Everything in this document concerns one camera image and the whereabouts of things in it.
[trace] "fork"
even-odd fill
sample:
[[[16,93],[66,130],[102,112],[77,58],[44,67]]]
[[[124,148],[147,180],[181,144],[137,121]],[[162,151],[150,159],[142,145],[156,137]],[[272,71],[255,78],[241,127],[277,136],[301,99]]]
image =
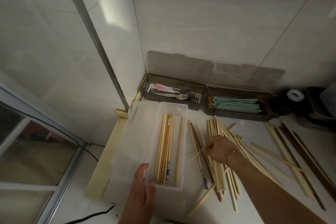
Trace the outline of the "fork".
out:
[[[150,92],[156,95],[160,95],[160,96],[165,96],[165,97],[170,97],[170,98],[177,98],[179,100],[186,100],[188,99],[188,95],[187,94],[165,94],[165,93],[155,93],[155,92]]]

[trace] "tape roll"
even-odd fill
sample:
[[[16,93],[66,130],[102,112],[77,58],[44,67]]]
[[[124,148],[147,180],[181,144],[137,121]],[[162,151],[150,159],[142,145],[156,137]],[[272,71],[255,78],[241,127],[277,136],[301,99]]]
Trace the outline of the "tape roll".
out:
[[[300,90],[291,89],[287,92],[287,97],[294,102],[300,102],[305,98],[305,95]]]

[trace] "hand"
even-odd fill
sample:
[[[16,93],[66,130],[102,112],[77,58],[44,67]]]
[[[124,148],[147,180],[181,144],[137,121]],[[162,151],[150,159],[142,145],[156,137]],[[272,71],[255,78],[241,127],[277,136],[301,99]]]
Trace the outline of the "hand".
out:
[[[149,163],[141,164],[135,172],[134,181],[129,192],[124,212],[119,224],[149,224],[155,202],[155,183],[145,186],[143,176]]]
[[[239,147],[228,138],[222,136],[213,136],[209,138],[206,148],[202,148],[205,154],[218,163],[226,164],[226,154],[232,151],[241,152]]]

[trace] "bracelet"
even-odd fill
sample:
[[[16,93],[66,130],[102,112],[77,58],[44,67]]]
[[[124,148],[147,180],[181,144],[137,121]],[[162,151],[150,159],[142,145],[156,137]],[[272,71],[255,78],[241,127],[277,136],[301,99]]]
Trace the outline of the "bracelet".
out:
[[[232,153],[237,153],[237,151],[231,151],[231,152],[229,152],[228,154],[225,154],[225,156],[226,156],[226,160],[225,160],[225,164],[226,164],[226,166],[228,166],[228,156],[230,155],[230,154],[232,154]]]

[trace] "forearm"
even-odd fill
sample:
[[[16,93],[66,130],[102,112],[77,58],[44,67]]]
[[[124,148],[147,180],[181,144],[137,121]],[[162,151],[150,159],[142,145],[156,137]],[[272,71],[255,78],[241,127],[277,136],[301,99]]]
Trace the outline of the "forearm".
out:
[[[227,164],[238,175],[265,224],[325,223],[296,198],[263,175],[242,154],[231,154]]]

